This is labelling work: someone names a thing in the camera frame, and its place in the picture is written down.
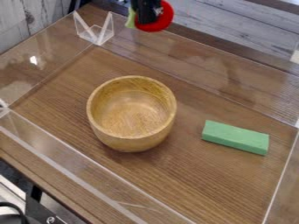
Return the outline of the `light wooden bowl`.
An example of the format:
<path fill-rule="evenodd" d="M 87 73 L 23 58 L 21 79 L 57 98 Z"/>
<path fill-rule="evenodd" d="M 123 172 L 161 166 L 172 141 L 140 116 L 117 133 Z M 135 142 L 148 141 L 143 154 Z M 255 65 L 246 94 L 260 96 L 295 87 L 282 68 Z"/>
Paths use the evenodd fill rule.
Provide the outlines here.
<path fill-rule="evenodd" d="M 99 141 L 115 151 L 152 149 L 169 135 L 177 111 L 172 90 L 145 76 L 104 82 L 87 101 L 87 118 Z"/>

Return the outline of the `clear acrylic tray walls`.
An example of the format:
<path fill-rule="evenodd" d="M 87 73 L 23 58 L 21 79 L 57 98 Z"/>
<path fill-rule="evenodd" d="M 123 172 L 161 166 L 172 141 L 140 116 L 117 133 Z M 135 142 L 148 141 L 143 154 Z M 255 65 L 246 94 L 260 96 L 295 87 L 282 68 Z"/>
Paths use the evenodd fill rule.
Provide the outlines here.
<path fill-rule="evenodd" d="M 299 224 L 299 77 L 112 17 L 104 45 L 65 17 L 0 56 L 0 159 L 91 224 Z M 96 87 L 127 75 L 177 101 L 140 153 L 111 150 L 87 118 Z M 267 154 L 203 140 L 207 120 L 268 134 Z"/>

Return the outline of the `green rectangular sponge block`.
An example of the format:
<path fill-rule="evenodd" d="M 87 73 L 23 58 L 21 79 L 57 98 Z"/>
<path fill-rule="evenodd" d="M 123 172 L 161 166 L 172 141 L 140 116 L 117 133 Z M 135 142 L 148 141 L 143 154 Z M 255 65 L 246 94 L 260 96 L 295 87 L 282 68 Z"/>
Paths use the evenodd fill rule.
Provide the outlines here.
<path fill-rule="evenodd" d="M 211 120 L 204 123 L 201 139 L 258 155 L 266 155 L 268 151 L 268 134 Z"/>

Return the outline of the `black table leg clamp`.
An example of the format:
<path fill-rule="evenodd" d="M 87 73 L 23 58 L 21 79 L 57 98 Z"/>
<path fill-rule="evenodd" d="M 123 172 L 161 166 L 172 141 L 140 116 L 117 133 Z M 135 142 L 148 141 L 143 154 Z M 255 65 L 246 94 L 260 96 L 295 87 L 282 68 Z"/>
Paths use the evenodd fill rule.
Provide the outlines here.
<path fill-rule="evenodd" d="M 68 224 L 43 204 L 43 190 L 33 185 L 25 194 L 24 213 L 29 224 Z"/>

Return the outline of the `clear acrylic corner bracket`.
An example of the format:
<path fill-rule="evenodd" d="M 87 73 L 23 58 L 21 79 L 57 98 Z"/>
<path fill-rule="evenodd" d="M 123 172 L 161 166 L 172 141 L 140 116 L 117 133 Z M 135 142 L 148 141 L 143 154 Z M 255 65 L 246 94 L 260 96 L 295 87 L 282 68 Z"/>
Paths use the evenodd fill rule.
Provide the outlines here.
<path fill-rule="evenodd" d="M 101 46 L 115 36 L 113 17 L 111 12 L 107 14 L 101 26 L 96 24 L 88 26 L 77 12 L 73 12 L 72 16 L 77 35 L 91 44 Z"/>

